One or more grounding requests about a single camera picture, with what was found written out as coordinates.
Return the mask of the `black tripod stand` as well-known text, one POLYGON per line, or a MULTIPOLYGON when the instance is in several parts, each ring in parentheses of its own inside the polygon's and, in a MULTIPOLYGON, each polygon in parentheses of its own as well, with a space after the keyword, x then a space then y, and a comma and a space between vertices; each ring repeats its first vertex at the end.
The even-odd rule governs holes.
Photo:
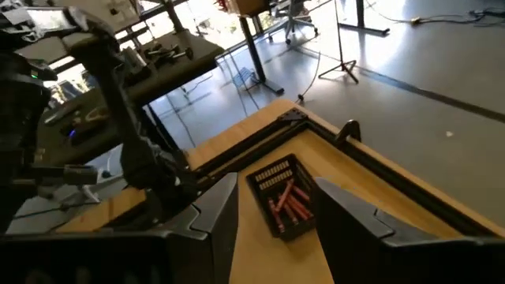
POLYGON ((352 69, 356 65, 357 61, 351 60, 351 61, 346 62, 343 57, 342 37, 341 37, 341 32, 340 32, 340 21, 339 21, 337 0, 333 0, 333 3, 334 3, 334 11, 335 11, 337 42, 338 42, 338 48, 339 48, 339 61, 340 61, 340 63, 338 65, 336 65, 335 67, 332 67, 332 68, 322 72, 321 74, 319 74, 318 78, 322 79, 324 76, 328 75, 331 72, 340 71, 340 72, 345 73, 348 77, 350 77, 355 84, 359 84, 359 80, 352 73, 352 69))

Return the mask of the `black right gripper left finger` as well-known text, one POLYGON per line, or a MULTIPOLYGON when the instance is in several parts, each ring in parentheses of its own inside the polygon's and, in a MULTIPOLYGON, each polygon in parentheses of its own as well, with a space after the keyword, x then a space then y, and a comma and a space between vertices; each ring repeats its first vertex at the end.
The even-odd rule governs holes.
POLYGON ((229 284, 238 176, 153 230, 0 238, 0 284, 229 284))

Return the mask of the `grey desk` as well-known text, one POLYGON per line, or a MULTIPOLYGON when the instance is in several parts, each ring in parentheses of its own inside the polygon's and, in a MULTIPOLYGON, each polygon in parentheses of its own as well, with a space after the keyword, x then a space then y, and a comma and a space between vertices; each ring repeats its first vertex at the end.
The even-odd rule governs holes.
MULTIPOLYGON (((157 43, 166 47, 178 45, 193 50, 193 58, 179 58, 174 64, 166 63, 159 68, 150 65, 150 77, 125 88, 126 93, 137 106, 143 106, 203 75, 217 67, 215 58, 224 52, 220 46, 191 34, 188 31, 169 33, 159 37, 157 43)), ((45 166, 65 164, 85 164, 121 143, 113 121, 105 121, 88 139, 80 144, 72 144, 69 138, 71 124, 75 118, 70 114, 48 125, 46 120, 65 107, 78 105, 79 114, 85 115, 96 107, 105 105, 98 88, 46 111, 40 118, 37 129, 37 146, 43 150, 38 163, 45 166)))

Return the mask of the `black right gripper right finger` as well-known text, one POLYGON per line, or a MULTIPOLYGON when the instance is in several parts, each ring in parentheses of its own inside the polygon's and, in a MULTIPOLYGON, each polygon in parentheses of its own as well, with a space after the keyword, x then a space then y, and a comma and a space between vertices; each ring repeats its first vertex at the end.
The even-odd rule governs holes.
POLYGON ((316 232, 335 284, 505 284, 505 240, 440 239, 318 177, 316 232))

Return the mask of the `black desk leg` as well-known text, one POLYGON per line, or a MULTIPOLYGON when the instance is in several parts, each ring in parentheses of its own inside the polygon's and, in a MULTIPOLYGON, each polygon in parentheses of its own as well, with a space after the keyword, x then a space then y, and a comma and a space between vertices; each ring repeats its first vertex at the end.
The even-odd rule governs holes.
POLYGON ((249 49, 249 54, 252 59, 252 63, 254 65, 254 69, 256 71, 256 78, 254 81, 257 84, 263 85, 264 87, 268 88, 270 91, 275 93, 276 95, 283 95, 284 94, 284 88, 282 88, 280 85, 276 84, 275 82, 269 80, 266 78, 266 75, 264 73, 264 69, 260 60, 260 56, 257 52, 256 45, 254 43, 253 35, 251 34, 249 30, 249 24, 248 21, 242 17, 238 17, 239 23, 241 25, 241 30, 245 36, 245 42, 246 45, 249 49))

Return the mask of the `office chair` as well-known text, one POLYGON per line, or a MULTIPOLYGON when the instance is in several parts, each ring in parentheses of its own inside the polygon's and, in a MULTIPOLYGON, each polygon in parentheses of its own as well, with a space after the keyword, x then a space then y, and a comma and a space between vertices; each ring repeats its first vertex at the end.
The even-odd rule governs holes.
POLYGON ((282 23, 276 24, 267 33, 268 40, 273 42, 273 34, 279 30, 285 32, 285 43, 291 44, 290 33, 295 33, 297 27, 310 27, 315 36, 319 35, 318 28, 312 22, 305 2, 309 0, 271 0, 271 14, 274 18, 286 18, 282 23))

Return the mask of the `black plastic basket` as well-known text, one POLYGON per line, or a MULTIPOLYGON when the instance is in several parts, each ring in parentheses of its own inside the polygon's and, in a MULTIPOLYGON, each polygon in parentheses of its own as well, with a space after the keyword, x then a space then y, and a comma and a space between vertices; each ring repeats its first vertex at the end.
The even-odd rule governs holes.
MULTIPOLYGON (((281 159, 278 159, 246 177, 246 181, 248 182, 248 185, 260 206, 260 210, 264 216, 267 226, 269 227, 271 235, 283 241, 292 241, 293 239, 310 231, 315 226, 314 216, 308 220, 304 220, 292 208, 299 221, 297 225, 294 225, 282 207, 279 212, 279 216, 285 226, 285 232, 279 232, 279 228, 277 227, 274 217, 271 214, 268 199, 272 198, 276 206, 279 202, 279 197, 285 190, 287 181, 290 179, 294 180, 294 186, 302 189, 309 195, 309 197, 311 191, 316 188, 316 183, 314 182, 312 175, 310 175, 294 154, 289 154, 281 159)), ((295 197, 312 212, 310 201, 303 200, 293 191, 293 188, 291 189, 289 195, 295 197)))

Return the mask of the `black frame clamp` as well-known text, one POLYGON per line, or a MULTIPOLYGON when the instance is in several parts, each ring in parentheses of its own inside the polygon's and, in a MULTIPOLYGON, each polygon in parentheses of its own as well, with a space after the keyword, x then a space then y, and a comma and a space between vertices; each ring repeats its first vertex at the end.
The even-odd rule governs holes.
POLYGON ((335 145, 337 147, 341 146, 347 141, 347 138, 351 137, 354 140, 361 142, 361 127, 360 123, 356 120, 349 120, 335 136, 335 145))

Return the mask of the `black aluminium table frame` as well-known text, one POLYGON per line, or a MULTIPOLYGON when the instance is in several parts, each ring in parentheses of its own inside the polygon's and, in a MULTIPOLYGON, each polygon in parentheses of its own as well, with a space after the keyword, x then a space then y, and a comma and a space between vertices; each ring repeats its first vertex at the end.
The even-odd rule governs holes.
POLYGON ((335 145, 335 128, 284 102, 271 104, 189 151, 192 170, 248 173, 295 154, 313 177, 322 177, 386 212, 440 237, 505 238, 505 228, 461 204, 351 137, 335 145))

